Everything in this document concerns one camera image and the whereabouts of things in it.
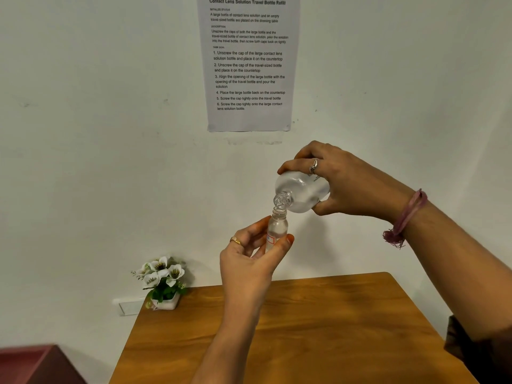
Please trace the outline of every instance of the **hand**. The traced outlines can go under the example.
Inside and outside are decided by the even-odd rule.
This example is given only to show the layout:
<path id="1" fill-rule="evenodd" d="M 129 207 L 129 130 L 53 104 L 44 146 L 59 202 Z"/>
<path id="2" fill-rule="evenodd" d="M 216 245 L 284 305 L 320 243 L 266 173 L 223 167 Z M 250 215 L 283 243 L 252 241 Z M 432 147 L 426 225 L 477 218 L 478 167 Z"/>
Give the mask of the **hand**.
<path id="1" fill-rule="evenodd" d="M 285 162 L 278 174 L 286 171 L 310 174 L 314 158 L 318 159 L 315 174 L 327 179 L 331 188 L 329 199 L 313 207 L 318 215 L 369 215 L 393 224 L 414 194 L 413 189 L 353 154 L 318 141 L 310 142 L 294 160 Z"/>
<path id="2" fill-rule="evenodd" d="M 221 276 L 225 295 L 225 314 L 258 316 L 265 301 L 272 274 L 295 238 L 288 234 L 265 253 L 270 216 L 241 229 L 221 252 Z"/>

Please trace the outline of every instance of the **bracelet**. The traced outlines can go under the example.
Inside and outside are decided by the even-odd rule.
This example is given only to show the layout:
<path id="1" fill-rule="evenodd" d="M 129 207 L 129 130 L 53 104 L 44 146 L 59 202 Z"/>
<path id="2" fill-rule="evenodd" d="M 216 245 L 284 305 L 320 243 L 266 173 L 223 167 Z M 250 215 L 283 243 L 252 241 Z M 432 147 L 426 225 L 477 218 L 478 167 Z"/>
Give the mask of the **bracelet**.
<path id="1" fill-rule="evenodd" d="M 382 237 L 391 245 L 401 249 L 403 246 L 403 242 L 406 240 L 402 236 L 402 231 L 405 229 L 409 220 L 413 217 L 414 213 L 425 206 L 428 197 L 426 194 L 419 189 L 414 193 L 413 198 L 409 201 L 407 206 L 402 211 L 400 218 L 397 219 L 395 225 L 390 230 L 386 230 Z"/>

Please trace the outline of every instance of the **contact lens solution bottle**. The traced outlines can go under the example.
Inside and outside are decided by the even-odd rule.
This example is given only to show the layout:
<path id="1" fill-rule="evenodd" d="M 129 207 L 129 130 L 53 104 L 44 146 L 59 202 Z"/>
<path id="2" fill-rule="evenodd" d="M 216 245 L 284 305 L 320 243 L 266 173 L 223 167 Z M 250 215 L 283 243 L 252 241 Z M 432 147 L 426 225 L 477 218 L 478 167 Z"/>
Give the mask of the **contact lens solution bottle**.
<path id="1" fill-rule="evenodd" d="M 274 205 L 293 213 L 305 213 L 330 192 L 329 182 L 318 175 L 287 171 L 275 182 Z"/>
<path id="2" fill-rule="evenodd" d="M 281 237 L 288 233 L 288 221 L 286 220 L 286 209 L 274 207 L 272 218 L 268 222 L 267 245 L 265 251 L 268 252 L 278 242 Z"/>

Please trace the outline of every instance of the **ring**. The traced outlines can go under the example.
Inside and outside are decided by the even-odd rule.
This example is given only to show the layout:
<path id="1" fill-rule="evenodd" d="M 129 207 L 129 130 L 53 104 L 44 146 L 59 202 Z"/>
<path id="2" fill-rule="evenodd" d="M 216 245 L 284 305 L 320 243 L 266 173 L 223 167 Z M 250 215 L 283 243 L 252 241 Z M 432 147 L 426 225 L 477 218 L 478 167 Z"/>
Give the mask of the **ring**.
<path id="1" fill-rule="evenodd" d="M 240 242 L 240 240 L 238 238 L 236 238 L 235 236 L 231 237 L 230 241 L 234 241 L 236 242 L 238 245 L 240 246 L 243 246 L 242 243 Z"/>
<path id="2" fill-rule="evenodd" d="M 315 170 L 317 169 L 318 167 L 318 159 L 315 159 L 315 162 L 313 163 L 313 165 L 311 167 L 309 167 L 309 172 L 312 174 L 315 173 Z"/>

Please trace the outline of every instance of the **flower pot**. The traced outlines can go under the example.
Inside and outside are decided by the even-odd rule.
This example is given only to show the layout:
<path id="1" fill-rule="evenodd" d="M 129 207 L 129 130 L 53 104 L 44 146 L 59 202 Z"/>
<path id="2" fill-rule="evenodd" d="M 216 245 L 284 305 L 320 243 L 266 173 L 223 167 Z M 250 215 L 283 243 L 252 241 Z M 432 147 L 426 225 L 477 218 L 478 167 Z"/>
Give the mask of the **flower pot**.
<path id="1" fill-rule="evenodd" d="M 159 303 L 156 299 L 151 299 L 151 302 L 153 302 L 153 306 L 155 306 L 157 310 L 174 310 L 179 300 L 180 294 L 176 292 L 173 298 L 168 301 L 162 301 Z"/>

